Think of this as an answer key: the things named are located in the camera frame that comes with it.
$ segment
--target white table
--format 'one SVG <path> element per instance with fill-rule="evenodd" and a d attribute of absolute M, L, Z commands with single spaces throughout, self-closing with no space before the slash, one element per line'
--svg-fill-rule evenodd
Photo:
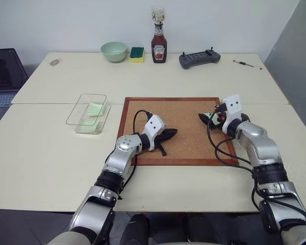
<path fill-rule="evenodd" d="M 0 208 L 76 210 L 114 148 L 122 105 L 112 105 L 99 135 L 77 134 L 65 124 L 72 107 L 13 105 L 3 117 Z M 290 105 L 243 105 L 243 111 L 278 144 L 306 207 L 305 126 Z M 249 173 L 226 166 L 140 166 L 115 210 L 253 211 L 252 185 Z"/>
<path fill-rule="evenodd" d="M 61 59 L 56 66 L 49 63 Z M 262 67 L 262 70 L 233 60 Z M 13 104 L 75 103 L 82 93 L 106 94 L 113 104 L 126 96 L 228 97 L 238 93 L 243 104 L 287 104 L 288 101 L 256 54 L 222 54 L 218 64 L 184 70 L 179 55 L 165 64 L 125 59 L 111 63 L 102 54 L 50 53 L 32 74 Z"/>

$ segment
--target laptop screen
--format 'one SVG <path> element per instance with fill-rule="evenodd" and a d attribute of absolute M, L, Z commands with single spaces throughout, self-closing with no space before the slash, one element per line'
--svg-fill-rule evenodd
<path fill-rule="evenodd" d="M 0 90 L 19 89 L 27 79 L 15 49 L 0 50 Z"/>

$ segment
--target cork surface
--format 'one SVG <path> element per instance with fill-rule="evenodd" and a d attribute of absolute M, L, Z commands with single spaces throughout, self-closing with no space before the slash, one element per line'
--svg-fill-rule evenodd
<path fill-rule="evenodd" d="M 138 165 L 223 165 L 215 158 L 214 148 L 207 136 L 207 126 L 199 119 L 199 113 L 214 111 L 219 104 L 218 98 L 139 98 L 126 97 L 118 137 L 133 133 L 133 118 L 135 113 L 144 109 L 159 115 L 167 124 L 166 128 L 178 129 L 170 140 L 162 146 L 167 155 L 162 156 L 159 149 L 152 152 L 143 151 L 138 155 Z M 136 118 L 135 130 L 142 133 L 147 118 L 145 113 L 139 113 Z M 220 130 L 211 131 L 215 144 L 228 138 Z M 231 142 L 221 145 L 221 149 L 235 155 Z M 236 159 L 219 153 L 222 160 L 230 164 L 238 164 Z"/>

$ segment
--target yellow sponge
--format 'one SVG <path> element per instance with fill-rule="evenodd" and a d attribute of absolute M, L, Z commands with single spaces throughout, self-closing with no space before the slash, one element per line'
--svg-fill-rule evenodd
<path fill-rule="evenodd" d="M 143 47 L 132 47 L 131 62 L 141 63 L 144 62 L 144 48 Z"/>

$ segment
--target product label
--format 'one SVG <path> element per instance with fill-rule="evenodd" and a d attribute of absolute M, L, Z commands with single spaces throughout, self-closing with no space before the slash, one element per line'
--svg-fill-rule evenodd
<path fill-rule="evenodd" d="M 163 29 L 161 28 L 155 28 L 154 29 L 154 34 L 157 36 L 162 36 L 163 35 Z"/>
<path fill-rule="evenodd" d="M 153 47 L 154 50 L 154 57 L 156 60 L 163 60 L 164 55 L 164 47 L 163 45 L 155 45 Z"/>

